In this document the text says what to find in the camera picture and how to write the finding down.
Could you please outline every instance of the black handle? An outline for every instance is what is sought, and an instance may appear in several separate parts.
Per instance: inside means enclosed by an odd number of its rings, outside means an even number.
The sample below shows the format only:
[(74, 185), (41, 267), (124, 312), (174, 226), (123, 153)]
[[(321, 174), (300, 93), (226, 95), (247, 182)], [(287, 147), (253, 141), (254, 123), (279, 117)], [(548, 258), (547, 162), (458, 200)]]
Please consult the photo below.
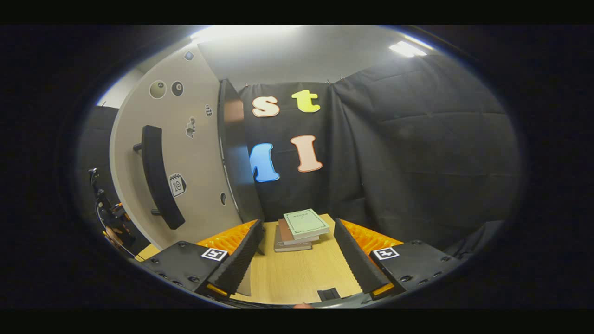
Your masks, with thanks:
[(161, 128), (145, 125), (142, 137), (142, 157), (144, 177), (147, 180), (150, 191), (157, 209), (170, 229), (177, 229), (185, 223), (184, 216), (179, 211), (175, 199), (169, 188), (165, 164), (163, 163), (163, 130)]

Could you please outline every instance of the wall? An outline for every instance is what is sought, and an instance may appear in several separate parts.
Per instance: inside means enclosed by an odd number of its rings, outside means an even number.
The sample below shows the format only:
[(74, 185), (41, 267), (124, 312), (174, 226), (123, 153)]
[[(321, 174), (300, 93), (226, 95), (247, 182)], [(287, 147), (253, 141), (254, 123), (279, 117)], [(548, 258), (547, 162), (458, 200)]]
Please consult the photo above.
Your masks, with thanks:
[(143, 75), (144, 73), (142, 71), (136, 68), (132, 69), (97, 101), (97, 105), (119, 109), (128, 96), (128, 93), (134, 88)]

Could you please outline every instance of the blue letter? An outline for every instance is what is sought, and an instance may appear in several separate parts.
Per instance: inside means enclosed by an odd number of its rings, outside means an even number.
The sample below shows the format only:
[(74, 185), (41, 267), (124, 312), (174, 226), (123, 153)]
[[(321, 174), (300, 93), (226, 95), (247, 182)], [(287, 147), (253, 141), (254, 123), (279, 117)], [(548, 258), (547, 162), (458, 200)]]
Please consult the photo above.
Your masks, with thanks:
[(249, 164), (252, 167), (252, 174), (257, 169), (258, 175), (256, 181), (258, 182), (269, 182), (276, 181), (280, 178), (280, 175), (274, 171), (272, 165), (272, 158), (270, 157), (270, 151), (272, 150), (272, 144), (261, 143), (252, 149), (252, 153), (249, 155)]

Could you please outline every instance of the ceiling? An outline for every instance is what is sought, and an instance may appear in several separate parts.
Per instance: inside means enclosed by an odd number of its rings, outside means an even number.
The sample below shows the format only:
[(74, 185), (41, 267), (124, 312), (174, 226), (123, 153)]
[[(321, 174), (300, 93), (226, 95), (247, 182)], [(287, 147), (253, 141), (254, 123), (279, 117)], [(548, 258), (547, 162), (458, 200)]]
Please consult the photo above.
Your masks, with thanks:
[[(335, 82), (341, 75), (347, 77), (402, 57), (388, 49), (402, 39), (397, 31), (379, 26), (300, 26), (259, 36), (213, 40), (198, 47), (216, 77), (229, 79), (239, 90), (246, 84)], [(137, 68), (146, 73), (189, 43), (189, 37), (179, 41)]]

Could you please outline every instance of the orange foam padding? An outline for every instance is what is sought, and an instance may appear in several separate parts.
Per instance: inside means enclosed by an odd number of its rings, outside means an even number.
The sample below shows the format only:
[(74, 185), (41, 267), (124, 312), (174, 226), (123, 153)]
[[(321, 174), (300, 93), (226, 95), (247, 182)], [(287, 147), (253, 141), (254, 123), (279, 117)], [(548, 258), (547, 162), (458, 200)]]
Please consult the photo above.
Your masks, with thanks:
[(237, 249), (237, 247), (239, 247), (239, 244), (248, 233), (250, 227), (252, 227), (252, 225), (255, 224), (257, 220), (258, 219), (243, 223), (234, 228), (230, 228), (227, 231), (213, 235), (208, 239), (198, 242), (197, 245), (208, 248), (216, 248), (218, 250), (226, 250), (229, 252), (229, 255), (231, 255)]
[(351, 236), (353, 236), (353, 239), (355, 239), (357, 245), (359, 245), (363, 252), (367, 254), (367, 257), (369, 257), (369, 260), (371, 262), (373, 262), (373, 260), (369, 256), (371, 251), (403, 244), (403, 242), (401, 241), (392, 239), (381, 233), (377, 233), (373, 230), (348, 222), (344, 219), (341, 219), (340, 221), (342, 222), (342, 224), (344, 224)]

